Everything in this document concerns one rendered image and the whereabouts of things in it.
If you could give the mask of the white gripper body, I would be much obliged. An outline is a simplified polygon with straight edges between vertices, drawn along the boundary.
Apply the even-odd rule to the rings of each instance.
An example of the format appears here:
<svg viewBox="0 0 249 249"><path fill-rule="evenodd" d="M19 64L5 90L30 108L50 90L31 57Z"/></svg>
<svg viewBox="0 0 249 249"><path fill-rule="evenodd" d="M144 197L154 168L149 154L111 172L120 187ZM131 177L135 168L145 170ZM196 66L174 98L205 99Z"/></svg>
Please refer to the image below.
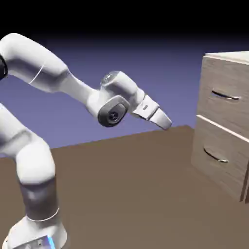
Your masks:
<svg viewBox="0 0 249 249"><path fill-rule="evenodd" d="M152 117L149 119L150 122L154 123L158 127L163 130L167 130L171 127L172 121L171 119L165 114L165 112L158 108Z"/></svg>

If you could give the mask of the light wood cabinet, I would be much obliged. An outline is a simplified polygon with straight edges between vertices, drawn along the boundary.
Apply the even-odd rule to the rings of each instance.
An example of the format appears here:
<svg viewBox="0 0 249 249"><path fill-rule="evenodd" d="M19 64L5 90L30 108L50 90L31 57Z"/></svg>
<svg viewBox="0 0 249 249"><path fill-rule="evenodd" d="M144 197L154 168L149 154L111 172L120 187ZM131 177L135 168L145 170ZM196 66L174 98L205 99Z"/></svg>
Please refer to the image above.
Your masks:
<svg viewBox="0 0 249 249"><path fill-rule="evenodd" d="M191 162L249 204L249 51L203 56Z"/></svg>

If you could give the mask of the light wood drawer front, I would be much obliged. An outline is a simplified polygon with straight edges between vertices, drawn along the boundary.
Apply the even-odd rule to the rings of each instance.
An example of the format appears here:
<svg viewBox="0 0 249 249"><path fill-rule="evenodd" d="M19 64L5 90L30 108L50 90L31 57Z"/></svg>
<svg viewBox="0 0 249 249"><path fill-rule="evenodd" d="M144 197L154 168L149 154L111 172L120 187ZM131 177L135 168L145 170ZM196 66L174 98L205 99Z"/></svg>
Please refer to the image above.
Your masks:
<svg viewBox="0 0 249 249"><path fill-rule="evenodd" d="M229 162L214 160L205 153L204 147ZM249 187L249 139L197 115L191 162L237 201L246 201Z"/></svg>
<svg viewBox="0 0 249 249"><path fill-rule="evenodd" d="M240 100L218 97L213 89ZM197 114L249 139L249 63L203 56Z"/></svg>

